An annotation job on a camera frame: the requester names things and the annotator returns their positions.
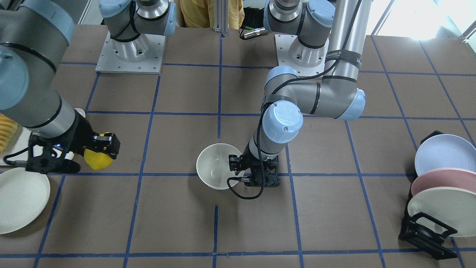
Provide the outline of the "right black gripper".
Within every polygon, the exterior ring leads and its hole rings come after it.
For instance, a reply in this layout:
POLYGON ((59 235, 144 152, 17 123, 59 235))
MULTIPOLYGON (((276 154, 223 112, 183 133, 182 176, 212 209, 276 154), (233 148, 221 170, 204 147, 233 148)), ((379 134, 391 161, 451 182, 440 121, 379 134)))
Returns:
POLYGON ((84 156, 84 151, 91 148, 96 153, 102 153, 116 160, 120 151, 120 141, 114 133, 97 134, 89 121, 78 112, 71 127, 56 138, 44 138, 40 135, 30 135, 28 142, 28 160, 26 171, 40 174, 61 173, 77 174, 80 165, 66 159, 72 151, 84 156))

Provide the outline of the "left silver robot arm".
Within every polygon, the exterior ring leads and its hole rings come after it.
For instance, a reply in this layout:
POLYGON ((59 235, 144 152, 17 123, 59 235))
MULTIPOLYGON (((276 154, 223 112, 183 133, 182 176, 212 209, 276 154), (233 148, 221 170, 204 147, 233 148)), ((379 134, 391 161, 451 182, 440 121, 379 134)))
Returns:
POLYGON ((299 133, 304 114, 352 121, 366 103, 357 87, 362 65, 370 0, 268 0, 264 27, 294 35, 294 62, 303 67, 323 63, 324 70, 300 74, 291 66, 277 66, 267 74, 261 117, 241 156, 230 155, 228 165, 251 187, 276 187, 278 155, 299 133))

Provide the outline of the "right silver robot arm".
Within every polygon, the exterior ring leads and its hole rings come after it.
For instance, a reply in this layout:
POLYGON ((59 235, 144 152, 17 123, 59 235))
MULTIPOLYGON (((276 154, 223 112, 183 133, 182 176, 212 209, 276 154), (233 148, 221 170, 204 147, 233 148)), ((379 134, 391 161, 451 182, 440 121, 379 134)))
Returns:
MULTIPOLYGON (((97 71, 158 73, 163 37, 175 32, 177 6, 171 0, 101 0, 108 27, 97 71)), ((16 11, 1 10, 1 113, 30 131, 26 148, 5 164, 41 174, 76 174, 84 157, 95 170, 117 158, 114 133, 99 134, 51 82, 73 38, 75 23, 50 0, 24 0, 16 11)))

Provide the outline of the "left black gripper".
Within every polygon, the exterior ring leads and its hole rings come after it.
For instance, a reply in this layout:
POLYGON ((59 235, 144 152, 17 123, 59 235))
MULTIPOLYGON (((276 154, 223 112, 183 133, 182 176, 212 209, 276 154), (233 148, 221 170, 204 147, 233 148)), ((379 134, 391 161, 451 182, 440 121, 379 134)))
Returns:
POLYGON ((260 160, 256 158, 246 147, 241 156, 230 154, 228 156, 228 166, 230 171, 235 175, 250 169, 251 170, 251 187, 278 187, 280 186, 279 173, 279 156, 276 155, 272 159, 260 160))

